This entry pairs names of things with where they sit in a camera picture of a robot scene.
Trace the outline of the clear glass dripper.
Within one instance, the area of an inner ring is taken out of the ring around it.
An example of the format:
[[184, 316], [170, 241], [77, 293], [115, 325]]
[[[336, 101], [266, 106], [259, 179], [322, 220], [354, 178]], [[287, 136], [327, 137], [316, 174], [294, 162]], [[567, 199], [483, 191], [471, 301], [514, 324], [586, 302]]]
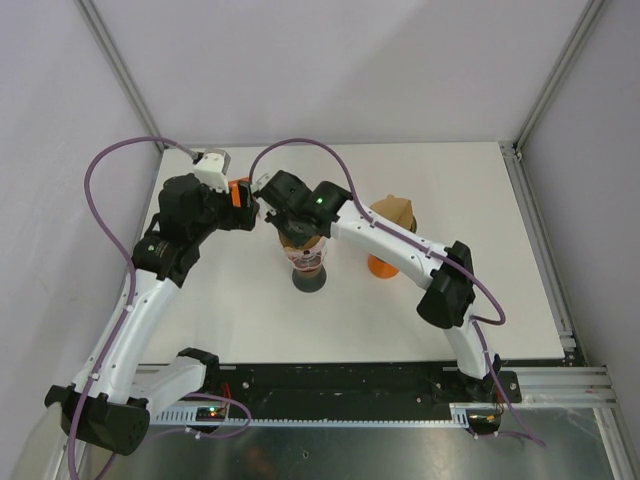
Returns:
[[326, 253], [326, 240], [319, 237], [304, 247], [293, 247], [289, 243], [283, 245], [283, 251], [294, 270], [311, 272], [323, 266]]

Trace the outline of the brown paper coffee filter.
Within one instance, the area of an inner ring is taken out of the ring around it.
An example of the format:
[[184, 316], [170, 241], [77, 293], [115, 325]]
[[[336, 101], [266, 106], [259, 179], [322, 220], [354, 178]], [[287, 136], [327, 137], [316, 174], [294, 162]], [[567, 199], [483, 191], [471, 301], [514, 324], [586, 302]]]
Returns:
[[374, 202], [370, 208], [385, 219], [412, 233], [417, 231], [417, 221], [414, 216], [412, 202], [409, 199], [389, 194], [385, 198]]

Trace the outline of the orange glass carafe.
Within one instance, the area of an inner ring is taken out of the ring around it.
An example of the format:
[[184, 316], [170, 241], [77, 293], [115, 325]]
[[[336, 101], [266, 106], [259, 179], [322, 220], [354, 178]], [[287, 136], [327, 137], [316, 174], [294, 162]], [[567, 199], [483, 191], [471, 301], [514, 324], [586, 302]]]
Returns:
[[396, 267], [374, 255], [368, 256], [367, 266], [370, 273], [380, 279], [390, 279], [399, 273]]

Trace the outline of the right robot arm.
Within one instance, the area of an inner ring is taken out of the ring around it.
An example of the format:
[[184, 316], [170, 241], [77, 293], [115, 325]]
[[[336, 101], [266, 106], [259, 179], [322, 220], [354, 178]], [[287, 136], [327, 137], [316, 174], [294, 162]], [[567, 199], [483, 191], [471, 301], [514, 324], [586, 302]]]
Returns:
[[266, 221], [294, 246], [313, 236], [348, 242], [411, 279], [424, 290], [418, 315], [444, 332], [456, 355], [463, 393], [484, 401], [496, 391], [496, 354], [478, 334], [473, 318], [479, 282], [465, 244], [445, 246], [398, 227], [329, 181], [311, 190], [280, 170], [261, 177], [253, 193], [267, 208]]

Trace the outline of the orange coffee filter box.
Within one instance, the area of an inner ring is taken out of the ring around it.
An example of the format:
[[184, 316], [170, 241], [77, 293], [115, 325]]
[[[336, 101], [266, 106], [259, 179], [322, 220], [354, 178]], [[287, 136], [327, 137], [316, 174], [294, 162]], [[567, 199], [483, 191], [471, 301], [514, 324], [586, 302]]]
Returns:
[[251, 204], [251, 184], [248, 177], [229, 182], [231, 204], [234, 208], [247, 208]]

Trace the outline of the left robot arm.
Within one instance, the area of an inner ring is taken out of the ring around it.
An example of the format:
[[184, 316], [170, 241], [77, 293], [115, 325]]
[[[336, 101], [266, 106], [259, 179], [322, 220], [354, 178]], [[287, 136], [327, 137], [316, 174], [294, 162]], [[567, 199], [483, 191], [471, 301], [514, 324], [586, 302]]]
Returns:
[[200, 258], [199, 247], [217, 230], [250, 231], [258, 206], [242, 178], [217, 192], [195, 175], [172, 177], [159, 194], [159, 211], [128, 254], [130, 276], [98, 344], [68, 386], [53, 385], [46, 406], [59, 404], [70, 437], [115, 454], [132, 454], [150, 421], [193, 393], [207, 400], [227, 390], [218, 356], [181, 350], [150, 380], [134, 377], [160, 317]]

